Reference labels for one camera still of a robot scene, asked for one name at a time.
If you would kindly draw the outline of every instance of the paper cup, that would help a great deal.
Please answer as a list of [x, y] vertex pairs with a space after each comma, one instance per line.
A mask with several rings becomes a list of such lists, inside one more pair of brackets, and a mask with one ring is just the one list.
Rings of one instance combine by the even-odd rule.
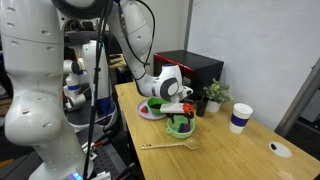
[[252, 112], [252, 108], [246, 104], [235, 104], [229, 126], [230, 131], [235, 134], [240, 134], [246, 126]]

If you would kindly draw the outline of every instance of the cable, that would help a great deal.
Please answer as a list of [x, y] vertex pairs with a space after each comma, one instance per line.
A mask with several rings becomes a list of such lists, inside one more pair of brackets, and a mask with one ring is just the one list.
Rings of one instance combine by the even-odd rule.
[[85, 92], [87, 92], [90, 89], [90, 87], [87, 87], [87, 89], [85, 89], [82, 94], [84, 94]]
[[16, 170], [30, 155], [31, 153], [27, 154], [26, 157], [24, 157], [19, 164], [16, 165], [3, 179], [6, 179], [14, 170]]
[[155, 17], [154, 17], [154, 14], [153, 14], [151, 8], [150, 8], [146, 3], [144, 3], [144, 2], [142, 2], [142, 1], [140, 1], [140, 0], [136, 0], [136, 1], [139, 2], [139, 3], [141, 3], [141, 4], [143, 4], [143, 5], [149, 10], [149, 12], [150, 12], [151, 15], [152, 15], [152, 20], [153, 20], [152, 40], [151, 40], [151, 45], [150, 45], [150, 48], [149, 48], [149, 52], [148, 52], [148, 56], [147, 56], [146, 62], [143, 62], [142, 60], [140, 60], [140, 58], [137, 57], [137, 55], [135, 54], [135, 52], [133, 51], [133, 49], [132, 49], [132, 47], [131, 47], [130, 41], [129, 41], [129, 39], [128, 39], [127, 30], [123, 27], [123, 26], [126, 26], [126, 25], [125, 25], [125, 18], [124, 18], [124, 15], [123, 15], [123, 11], [122, 11], [122, 7], [121, 7], [121, 5], [120, 5], [120, 2], [117, 3], [117, 4], [118, 4], [118, 9], [119, 9], [119, 18], [120, 18], [121, 24], [123, 25], [123, 26], [121, 26], [121, 27], [122, 27], [122, 32], [123, 32], [123, 34], [124, 34], [124, 36], [125, 36], [125, 39], [126, 39], [126, 42], [127, 42], [127, 44], [128, 44], [128, 47], [129, 47], [130, 51], [132, 52], [133, 56], [134, 56], [140, 63], [143, 64], [143, 67], [146, 67], [146, 65], [149, 65], [148, 60], [149, 60], [149, 56], [150, 56], [150, 53], [151, 53], [152, 44], [153, 44], [153, 41], [154, 41], [156, 21], [155, 21]]
[[137, 2], [143, 4], [147, 9], [148, 11], [150, 12], [151, 16], [152, 16], [152, 21], [153, 21], [153, 28], [152, 28], [152, 40], [151, 40], [151, 45], [150, 45], [150, 49], [149, 49], [149, 52], [148, 52], [148, 56], [147, 56], [147, 60], [146, 60], [146, 63], [148, 62], [149, 60], [149, 56], [150, 56], [150, 53], [151, 53], [151, 49], [152, 49], [152, 45], [153, 45], [153, 40], [154, 40], [154, 34], [155, 34], [155, 30], [156, 30], [156, 18], [154, 17], [154, 14], [151, 10], [151, 8], [143, 1], [141, 0], [136, 0]]
[[[100, 16], [100, 22], [98, 25], [98, 32], [97, 32], [97, 44], [96, 44], [96, 66], [94, 71], [94, 78], [93, 78], [93, 89], [92, 89], [92, 103], [91, 103], [91, 113], [90, 113], [90, 123], [89, 123], [89, 135], [88, 135], [88, 144], [91, 144], [92, 142], [92, 136], [93, 136], [93, 130], [94, 130], [94, 122], [95, 122], [95, 113], [97, 109], [97, 95], [98, 95], [98, 80], [99, 80], [99, 63], [100, 63], [100, 56], [101, 56], [101, 39], [104, 38], [104, 31], [106, 27], [106, 21], [107, 21], [107, 12], [109, 10], [109, 5], [112, 4], [112, 1], [106, 1], [106, 4], [104, 5], [104, 8], [102, 10], [101, 16]], [[86, 180], [88, 179], [88, 166], [89, 166], [89, 158], [90, 158], [90, 151], [86, 154], [86, 160], [84, 165], [84, 172], [83, 172], [83, 178]]]
[[[109, 29], [109, 32], [108, 32], [108, 33], [109, 33], [109, 39], [107, 39], [107, 41], [108, 41], [108, 51], [107, 51], [106, 47], [105, 47], [105, 49], [104, 49], [105, 54], [106, 54], [107, 64], [108, 64], [108, 79], [109, 79], [109, 83], [108, 83], [109, 104], [108, 104], [108, 108], [107, 108], [107, 110], [106, 110], [107, 113], [109, 113], [110, 106], [111, 106], [110, 98], [112, 98], [112, 97], [111, 97], [111, 93], [110, 93], [110, 91], [111, 91], [111, 87], [110, 87], [110, 84], [111, 84], [110, 81], [111, 81], [111, 79], [109, 78], [109, 77], [110, 77], [110, 49], [111, 49], [111, 40], [110, 40], [110, 39], [111, 39], [111, 30], [110, 30], [110, 29]], [[103, 129], [102, 129], [102, 131], [103, 131], [104, 133], [106, 133], [105, 128], [106, 128], [107, 119], [108, 119], [108, 116], [107, 116], [107, 114], [106, 114], [106, 119], [104, 120]]]

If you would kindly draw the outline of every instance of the white flower pot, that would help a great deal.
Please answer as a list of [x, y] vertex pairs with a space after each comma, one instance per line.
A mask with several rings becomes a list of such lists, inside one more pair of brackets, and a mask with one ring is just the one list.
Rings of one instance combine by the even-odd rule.
[[218, 112], [220, 109], [220, 106], [221, 106], [221, 103], [219, 104], [213, 101], [208, 101], [206, 110], [210, 112]]

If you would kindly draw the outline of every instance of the green bowl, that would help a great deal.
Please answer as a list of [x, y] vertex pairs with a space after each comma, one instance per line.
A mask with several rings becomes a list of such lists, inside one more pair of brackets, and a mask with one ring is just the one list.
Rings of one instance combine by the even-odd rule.
[[153, 114], [162, 114], [160, 112], [160, 107], [162, 104], [168, 104], [169, 101], [158, 99], [158, 98], [150, 98], [147, 102], [147, 105]]
[[168, 134], [171, 134], [173, 137], [183, 139], [191, 136], [193, 133], [196, 124], [194, 122], [194, 119], [190, 119], [190, 131], [186, 133], [179, 133], [179, 127], [181, 123], [188, 123], [188, 119], [181, 115], [175, 115], [174, 117], [174, 123], [172, 123], [172, 120], [169, 118], [167, 121], [167, 129], [166, 132]]

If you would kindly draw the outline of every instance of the blue stripe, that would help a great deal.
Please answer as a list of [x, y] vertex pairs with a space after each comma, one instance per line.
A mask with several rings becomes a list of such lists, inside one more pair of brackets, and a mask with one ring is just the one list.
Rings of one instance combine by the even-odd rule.
[[100, 108], [102, 110], [102, 113], [107, 116], [111, 114], [115, 110], [115, 104], [113, 102], [112, 97], [107, 97], [103, 99], [99, 99]]
[[80, 84], [75, 85], [75, 86], [68, 86], [68, 90], [70, 91], [75, 91], [80, 89]]
[[83, 70], [80, 70], [78, 73], [77, 73], [77, 75], [79, 76], [79, 75], [82, 75], [83, 74]]
[[243, 127], [247, 124], [248, 120], [249, 120], [249, 118], [248, 119], [241, 119], [232, 113], [231, 122], [236, 126]]

